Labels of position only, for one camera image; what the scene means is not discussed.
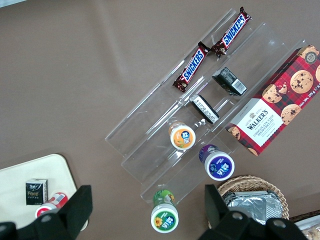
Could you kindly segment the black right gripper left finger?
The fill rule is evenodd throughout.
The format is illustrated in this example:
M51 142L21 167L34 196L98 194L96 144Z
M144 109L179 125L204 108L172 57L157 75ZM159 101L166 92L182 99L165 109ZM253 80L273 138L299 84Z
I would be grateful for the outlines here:
M58 211L47 211L29 225L16 229L0 224L2 240L75 240L93 211L92 187L82 185Z

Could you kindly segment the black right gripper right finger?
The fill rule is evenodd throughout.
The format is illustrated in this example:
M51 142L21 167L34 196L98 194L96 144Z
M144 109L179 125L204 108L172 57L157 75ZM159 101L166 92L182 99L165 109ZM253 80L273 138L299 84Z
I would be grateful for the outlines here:
M200 240L305 240L305 235L291 221L270 218L260 224L240 211L228 209L217 187L204 188L205 212L211 228Z

